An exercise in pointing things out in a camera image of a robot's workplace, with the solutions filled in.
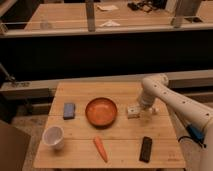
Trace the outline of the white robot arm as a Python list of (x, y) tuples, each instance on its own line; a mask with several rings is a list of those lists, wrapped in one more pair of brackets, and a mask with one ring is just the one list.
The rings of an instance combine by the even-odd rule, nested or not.
[(169, 89), (168, 83), (166, 74), (144, 77), (139, 96), (140, 107), (151, 108), (158, 98), (203, 132), (205, 148), (202, 150), (199, 171), (213, 171), (213, 108)]

